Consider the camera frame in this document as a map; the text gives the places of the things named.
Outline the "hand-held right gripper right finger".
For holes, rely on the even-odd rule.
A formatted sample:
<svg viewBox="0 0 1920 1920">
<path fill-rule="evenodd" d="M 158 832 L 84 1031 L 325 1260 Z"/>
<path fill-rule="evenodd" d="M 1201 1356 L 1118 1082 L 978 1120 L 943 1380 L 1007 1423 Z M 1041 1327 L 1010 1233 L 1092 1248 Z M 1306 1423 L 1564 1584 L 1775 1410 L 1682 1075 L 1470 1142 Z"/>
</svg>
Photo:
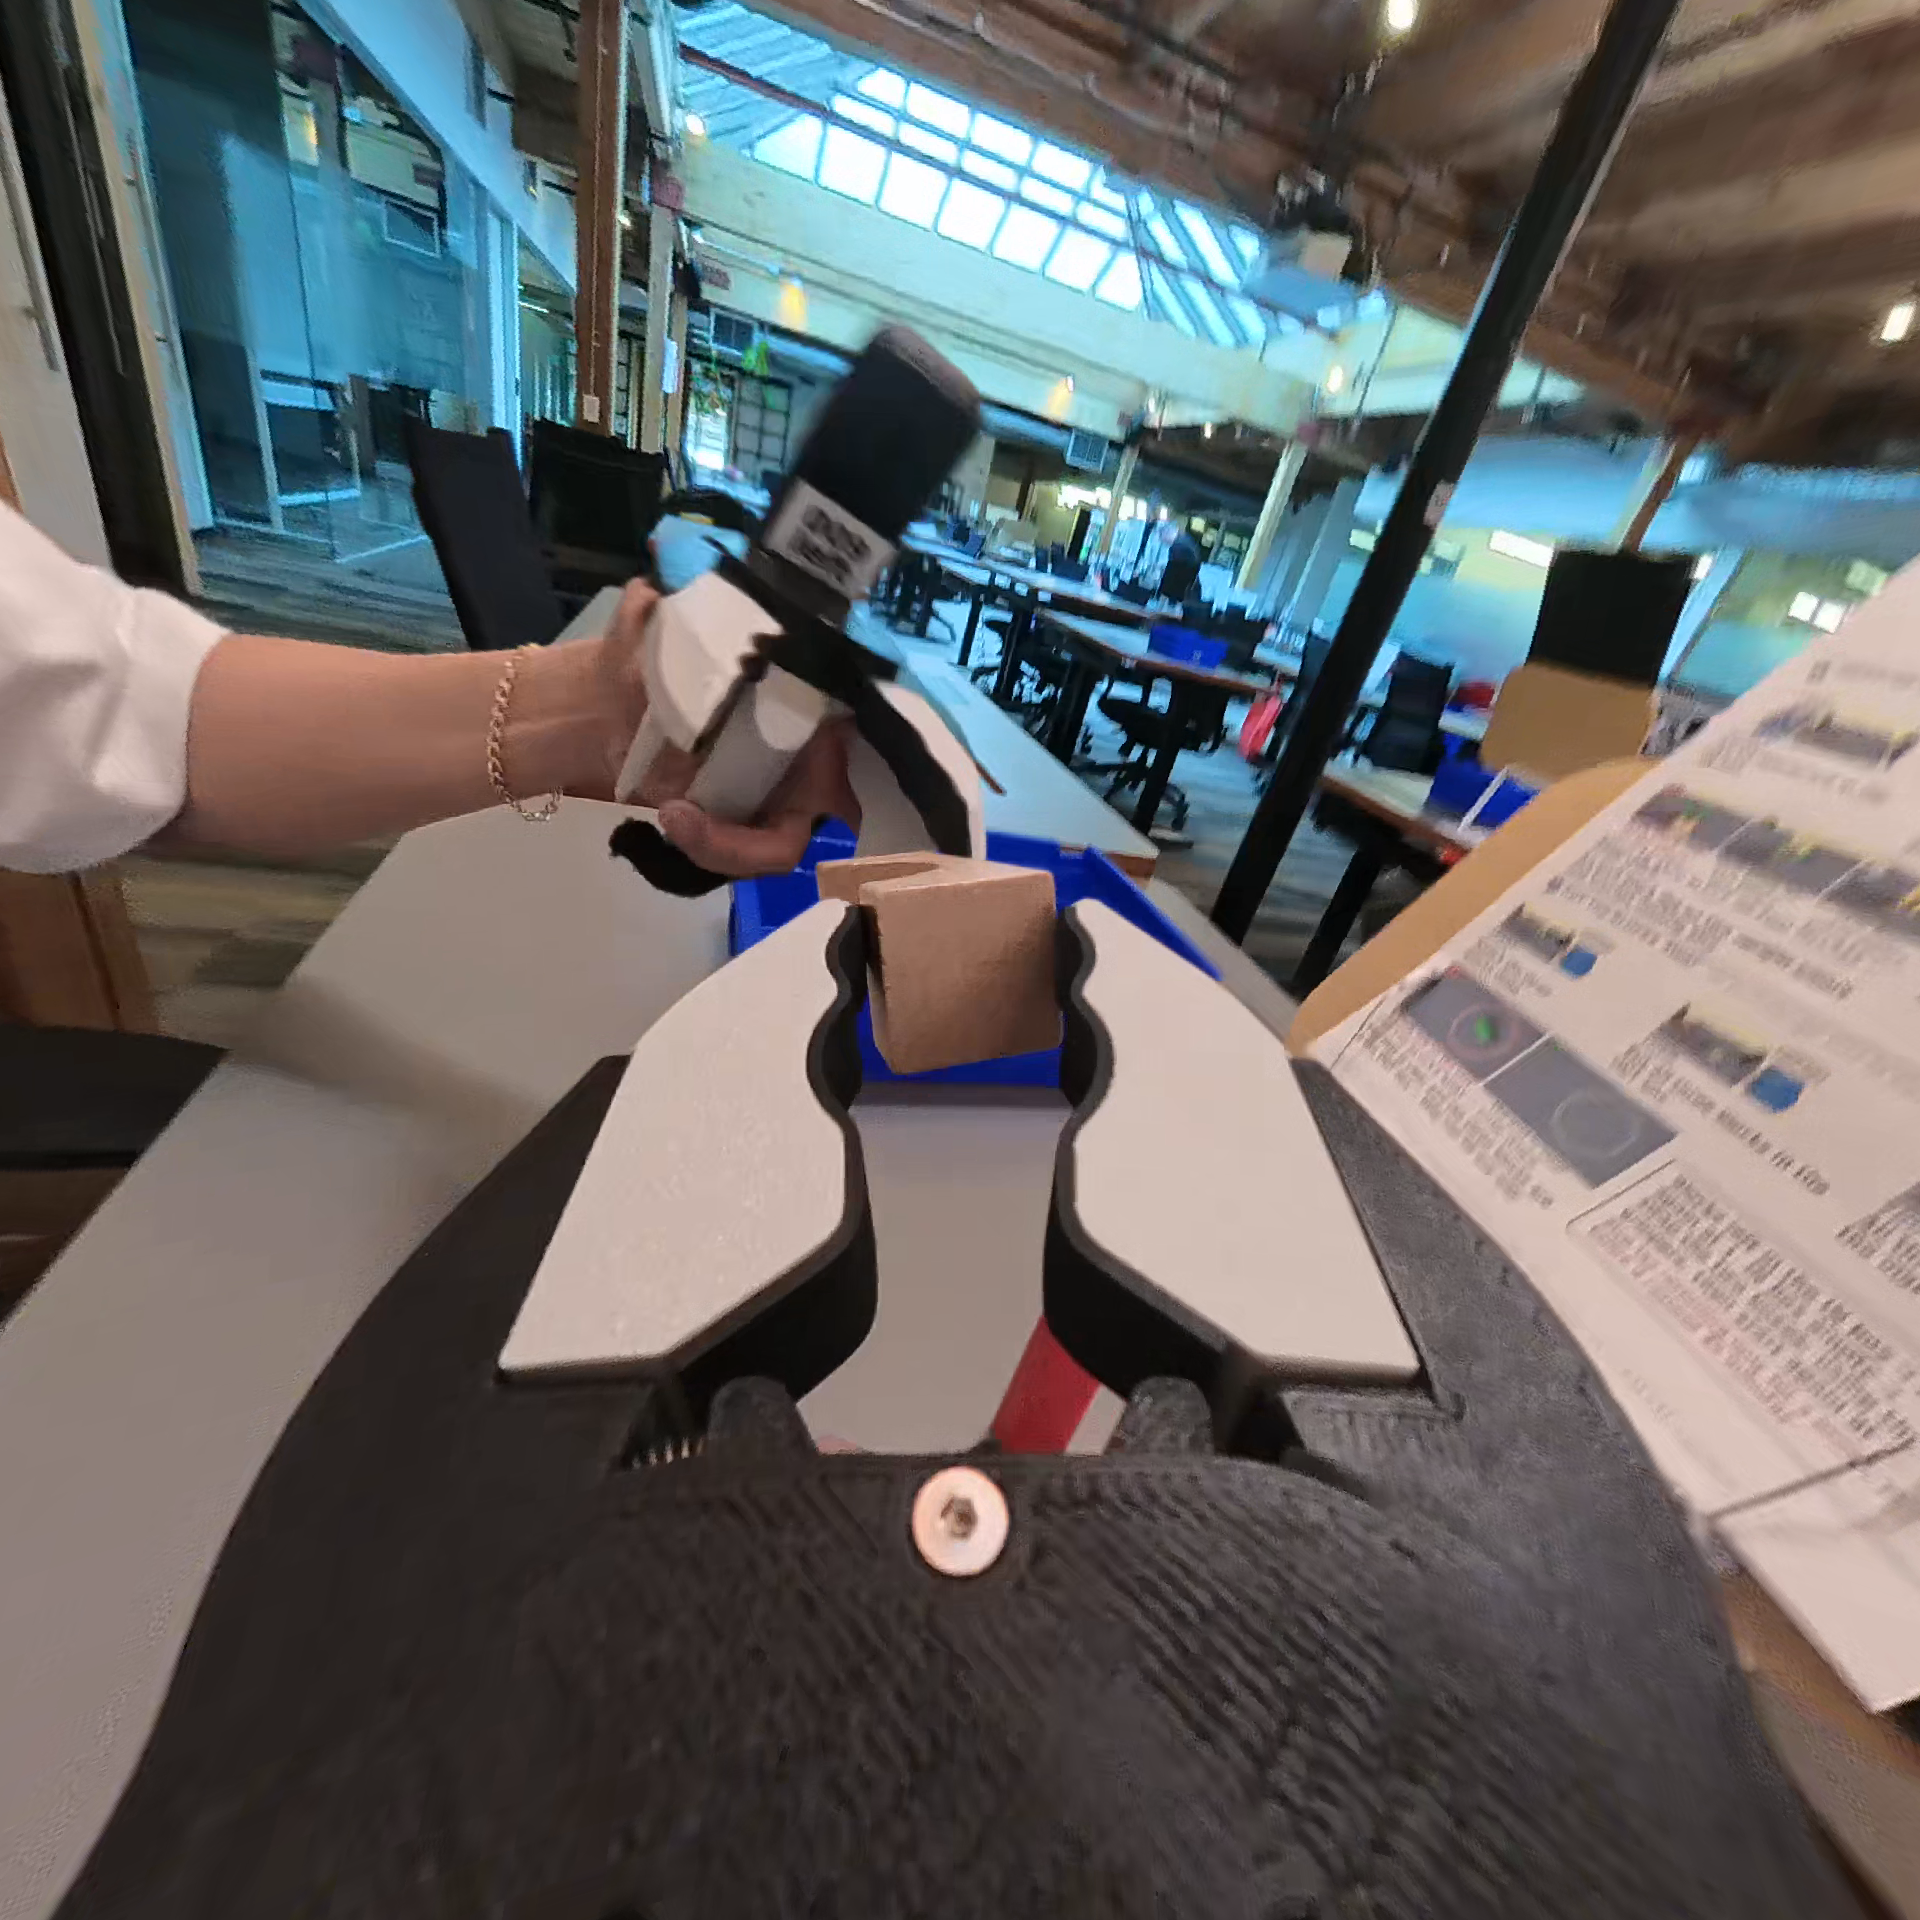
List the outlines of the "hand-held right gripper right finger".
<svg viewBox="0 0 1920 1920">
<path fill-rule="evenodd" d="M 1042 1316 L 1101 1388 L 1402 1390 L 1422 1356 L 1285 1043 L 1105 904 L 1058 916 L 1058 1137 Z"/>
</svg>

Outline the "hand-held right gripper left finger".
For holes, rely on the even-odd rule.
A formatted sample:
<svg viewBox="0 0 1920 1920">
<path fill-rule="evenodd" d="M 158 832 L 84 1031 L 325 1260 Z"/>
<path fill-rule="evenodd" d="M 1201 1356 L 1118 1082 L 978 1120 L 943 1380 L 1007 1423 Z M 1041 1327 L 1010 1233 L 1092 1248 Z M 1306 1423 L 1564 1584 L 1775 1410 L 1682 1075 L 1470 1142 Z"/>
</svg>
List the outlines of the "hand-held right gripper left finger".
<svg viewBox="0 0 1920 1920">
<path fill-rule="evenodd" d="M 746 1376 L 802 1400 L 874 1331 L 853 1104 L 867 926 L 822 900 L 636 1046 L 498 1356 L 514 1384 L 631 1378 L 694 1408 Z"/>
</svg>

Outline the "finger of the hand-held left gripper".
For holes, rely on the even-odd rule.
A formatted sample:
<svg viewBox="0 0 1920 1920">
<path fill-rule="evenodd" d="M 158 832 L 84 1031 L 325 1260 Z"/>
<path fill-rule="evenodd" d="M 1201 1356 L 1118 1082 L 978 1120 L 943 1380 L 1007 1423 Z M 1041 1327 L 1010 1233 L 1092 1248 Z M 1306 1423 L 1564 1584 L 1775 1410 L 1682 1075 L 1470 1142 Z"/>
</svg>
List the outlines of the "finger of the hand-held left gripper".
<svg viewBox="0 0 1920 1920">
<path fill-rule="evenodd" d="M 615 777 L 641 802 L 662 758 L 700 766 L 730 722 L 761 635 L 761 604 L 730 575 L 705 575 L 657 602 L 641 635 L 642 716 Z"/>
<path fill-rule="evenodd" d="M 849 724 L 831 820 L 855 834 L 855 852 L 982 860 L 982 776 L 942 708 L 865 666 L 831 670 L 831 699 Z"/>
</svg>

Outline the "natural wooden arch block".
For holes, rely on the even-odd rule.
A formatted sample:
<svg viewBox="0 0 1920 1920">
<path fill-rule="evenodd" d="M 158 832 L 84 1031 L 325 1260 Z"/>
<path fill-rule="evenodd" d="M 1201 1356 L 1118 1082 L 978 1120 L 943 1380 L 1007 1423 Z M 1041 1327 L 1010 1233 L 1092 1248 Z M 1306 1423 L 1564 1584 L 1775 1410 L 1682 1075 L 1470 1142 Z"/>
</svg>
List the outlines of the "natural wooden arch block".
<svg viewBox="0 0 1920 1920">
<path fill-rule="evenodd" d="M 853 856 L 817 872 L 859 911 L 870 1028 L 891 1073 L 926 1075 L 1051 1052 L 1063 1038 L 1053 879 L 961 856 Z"/>
</svg>

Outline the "long red rectangular block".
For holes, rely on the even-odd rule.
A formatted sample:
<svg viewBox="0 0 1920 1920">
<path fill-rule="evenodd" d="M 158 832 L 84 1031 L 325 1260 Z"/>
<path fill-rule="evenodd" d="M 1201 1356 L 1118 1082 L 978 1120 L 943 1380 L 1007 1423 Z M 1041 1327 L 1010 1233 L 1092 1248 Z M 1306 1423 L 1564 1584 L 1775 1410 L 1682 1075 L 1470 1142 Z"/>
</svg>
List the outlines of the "long red rectangular block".
<svg viewBox="0 0 1920 1920">
<path fill-rule="evenodd" d="M 993 1448 L 1018 1457 L 1069 1452 L 1098 1393 L 1092 1375 L 1041 1316 L 993 1416 Z"/>
</svg>

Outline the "person's left forearm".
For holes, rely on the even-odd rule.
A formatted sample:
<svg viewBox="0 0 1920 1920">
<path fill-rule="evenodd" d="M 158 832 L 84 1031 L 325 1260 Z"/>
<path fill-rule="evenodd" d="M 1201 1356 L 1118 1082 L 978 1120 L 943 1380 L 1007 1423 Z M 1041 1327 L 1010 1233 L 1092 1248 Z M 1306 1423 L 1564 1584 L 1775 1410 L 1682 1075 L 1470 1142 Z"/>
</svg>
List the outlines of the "person's left forearm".
<svg viewBox="0 0 1920 1920">
<path fill-rule="evenodd" d="M 567 643 L 385 656 L 229 635 L 206 659 L 186 802 L 153 849 L 306 858 L 507 808 L 543 820 L 607 724 Z"/>
</svg>

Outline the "person's left hand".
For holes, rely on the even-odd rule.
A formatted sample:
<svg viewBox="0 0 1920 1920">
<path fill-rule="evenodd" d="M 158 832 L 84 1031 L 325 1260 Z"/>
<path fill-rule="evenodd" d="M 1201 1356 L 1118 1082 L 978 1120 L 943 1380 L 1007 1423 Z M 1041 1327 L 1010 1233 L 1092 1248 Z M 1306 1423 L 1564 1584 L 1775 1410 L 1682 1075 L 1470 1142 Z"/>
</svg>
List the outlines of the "person's left hand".
<svg viewBox="0 0 1920 1920">
<path fill-rule="evenodd" d="M 572 640 L 561 651 L 562 666 L 591 668 L 594 697 L 607 721 L 601 729 L 604 743 L 588 751 L 589 774 L 572 776 L 567 792 L 637 804 L 654 817 L 662 840 L 706 873 L 727 880 L 783 873 L 799 862 L 821 819 L 859 824 L 849 774 L 850 722 L 821 724 L 748 824 L 715 819 L 691 798 L 700 761 L 667 740 L 636 783 L 626 779 L 634 740 L 649 724 L 644 646 L 659 598 L 657 587 L 634 579 L 625 585 L 605 630 Z"/>
</svg>

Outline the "black office chair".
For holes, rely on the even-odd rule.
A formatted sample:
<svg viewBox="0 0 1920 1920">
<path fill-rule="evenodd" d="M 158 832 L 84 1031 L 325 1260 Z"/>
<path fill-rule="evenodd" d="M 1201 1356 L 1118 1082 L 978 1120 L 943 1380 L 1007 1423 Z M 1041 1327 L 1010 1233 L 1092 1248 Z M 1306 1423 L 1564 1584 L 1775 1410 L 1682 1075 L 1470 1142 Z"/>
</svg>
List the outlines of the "black office chair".
<svg viewBox="0 0 1920 1920">
<path fill-rule="evenodd" d="M 1443 721 L 1452 686 L 1452 664 L 1398 651 L 1353 754 L 1386 774 L 1433 777 L 1444 758 Z"/>
<path fill-rule="evenodd" d="M 567 615 L 549 579 L 511 436 L 502 428 L 466 434 L 414 417 L 401 428 L 417 514 L 466 647 L 505 654 L 549 646 Z"/>
<path fill-rule="evenodd" d="M 1107 794 L 1113 802 L 1124 792 L 1135 792 L 1133 828 L 1153 834 L 1162 804 L 1172 794 L 1174 810 L 1170 828 L 1183 831 L 1188 801 L 1174 790 L 1172 766 L 1183 752 L 1211 752 L 1225 736 L 1227 708 L 1234 688 L 1223 680 L 1141 680 L 1133 684 L 1108 684 L 1098 702 L 1098 713 L 1119 734 L 1123 754 L 1107 768 Z"/>
<path fill-rule="evenodd" d="M 651 534 L 671 486 L 661 451 L 567 423 L 526 428 L 527 505 L 551 583 L 586 602 L 654 571 Z"/>
</svg>

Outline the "printed instruction sheet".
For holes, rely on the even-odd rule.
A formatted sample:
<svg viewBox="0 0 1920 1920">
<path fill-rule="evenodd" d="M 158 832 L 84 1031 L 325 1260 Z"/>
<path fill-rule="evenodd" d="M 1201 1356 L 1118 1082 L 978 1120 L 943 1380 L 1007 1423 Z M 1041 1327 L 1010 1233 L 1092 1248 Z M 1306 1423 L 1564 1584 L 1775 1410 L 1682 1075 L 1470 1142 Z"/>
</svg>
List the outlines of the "printed instruction sheet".
<svg viewBox="0 0 1920 1920">
<path fill-rule="evenodd" d="M 1915 943 L 1910 562 L 1313 1049 L 1870 1713 L 1918 1695 Z"/>
</svg>

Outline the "black metal pole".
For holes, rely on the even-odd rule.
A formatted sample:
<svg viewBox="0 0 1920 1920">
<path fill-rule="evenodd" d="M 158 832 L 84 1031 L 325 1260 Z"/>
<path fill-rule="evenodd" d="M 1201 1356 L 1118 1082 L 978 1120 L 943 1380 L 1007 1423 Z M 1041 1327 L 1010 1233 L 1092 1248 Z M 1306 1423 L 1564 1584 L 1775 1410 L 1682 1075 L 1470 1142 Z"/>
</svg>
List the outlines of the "black metal pole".
<svg viewBox="0 0 1920 1920">
<path fill-rule="evenodd" d="M 1562 106 L 1482 289 L 1457 366 L 1420 436 L 1327 656 L 1211 906 L 1241 944 L 1300 828 L 1338 738 L 1417 576 L 1527 326 L 1562 268 L 1642 97 L 1676 3 L 1613 3 Z"/>
</svg>

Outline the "tan cardboard panel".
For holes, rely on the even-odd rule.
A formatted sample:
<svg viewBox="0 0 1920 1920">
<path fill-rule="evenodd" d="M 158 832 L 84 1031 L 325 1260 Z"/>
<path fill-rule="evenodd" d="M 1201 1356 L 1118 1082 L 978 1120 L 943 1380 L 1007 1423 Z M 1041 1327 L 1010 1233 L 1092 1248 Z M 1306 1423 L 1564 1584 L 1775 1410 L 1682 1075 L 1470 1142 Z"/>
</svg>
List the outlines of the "tan cardboard panel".
<svg viewBox="0 0 1920 1920">
<path fill-rule="evenodd" d="M 1500 686 L 1479 763 L 1491 776 L 1546 787 L 1604 761 L 1642 758 L 1658 711 L 1655 688 L 1525 664 Z"/>
</svg>

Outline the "person's white shirt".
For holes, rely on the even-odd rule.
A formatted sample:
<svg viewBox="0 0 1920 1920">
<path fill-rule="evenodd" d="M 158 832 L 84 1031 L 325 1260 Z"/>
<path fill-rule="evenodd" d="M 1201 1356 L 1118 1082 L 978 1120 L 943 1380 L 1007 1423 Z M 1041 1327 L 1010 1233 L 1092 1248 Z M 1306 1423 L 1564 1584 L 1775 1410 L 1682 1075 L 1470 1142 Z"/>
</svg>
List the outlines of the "person's white shirt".
<svg viewBox="0 0 1920 1920">
<path fill-rule="evenodd" d="M 195 688 L 223 632 L 3 511 L 3 866 L 82 873 L 186 804 Z"/>
</svg>

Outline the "black upright panel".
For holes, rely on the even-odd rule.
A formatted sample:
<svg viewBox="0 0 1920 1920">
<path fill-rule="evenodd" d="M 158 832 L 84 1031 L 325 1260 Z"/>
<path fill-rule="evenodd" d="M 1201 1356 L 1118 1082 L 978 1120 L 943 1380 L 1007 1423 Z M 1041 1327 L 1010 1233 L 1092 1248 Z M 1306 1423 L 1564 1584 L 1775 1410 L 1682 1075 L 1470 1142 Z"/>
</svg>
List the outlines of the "black upright panel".
<svg viewBox="0 0 1920 1920">
<path fill-rule="evenodd" d="M 1525 664 L 1655 688 L 1693 583 L 1693 556 L 1562 546 Z"/>
</svg>

